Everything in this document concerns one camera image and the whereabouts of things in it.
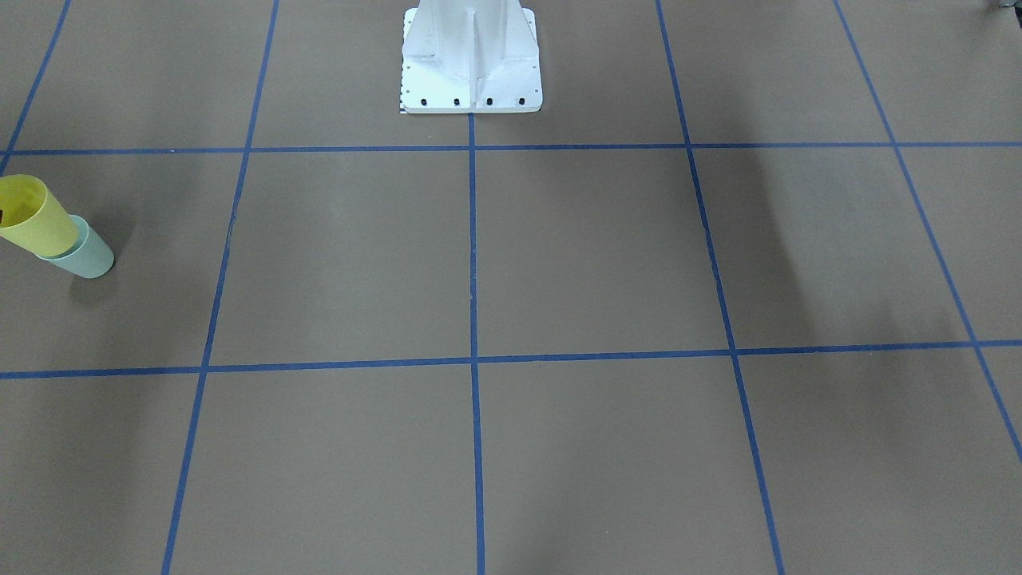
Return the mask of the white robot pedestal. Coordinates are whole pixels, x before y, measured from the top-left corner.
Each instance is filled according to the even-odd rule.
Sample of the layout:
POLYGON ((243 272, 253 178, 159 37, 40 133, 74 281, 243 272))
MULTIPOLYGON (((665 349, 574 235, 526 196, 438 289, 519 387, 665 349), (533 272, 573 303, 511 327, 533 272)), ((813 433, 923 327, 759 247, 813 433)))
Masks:
POLYGON ((543 108, 537 19, 520 2, 420 1, 405 11, 402 25, 402 113, 543 108))

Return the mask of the yellow plastic cup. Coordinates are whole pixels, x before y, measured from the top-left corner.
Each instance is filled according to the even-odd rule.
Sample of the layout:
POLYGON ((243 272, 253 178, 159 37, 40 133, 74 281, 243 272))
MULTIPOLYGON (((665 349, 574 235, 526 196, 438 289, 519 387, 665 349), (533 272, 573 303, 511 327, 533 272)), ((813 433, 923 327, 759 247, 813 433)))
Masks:
POLYGON ((39 257, 58 257, 79 240, 65 208, 46 184, 25 174, 1 178, 1 236, 39 257))

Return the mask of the light green plastic cup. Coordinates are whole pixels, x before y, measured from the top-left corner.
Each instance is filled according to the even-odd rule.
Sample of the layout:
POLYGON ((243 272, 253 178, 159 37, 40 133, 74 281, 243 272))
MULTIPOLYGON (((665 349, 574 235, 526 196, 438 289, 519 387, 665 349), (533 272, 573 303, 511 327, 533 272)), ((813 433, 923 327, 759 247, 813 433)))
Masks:
POLYGON ((105 276, 117 263, 117 255, 113 254, 112 248, 84 218, 69 215, 69 219, 79 233, 73 247, 56 257, 36 257, 80 278, 105 276))

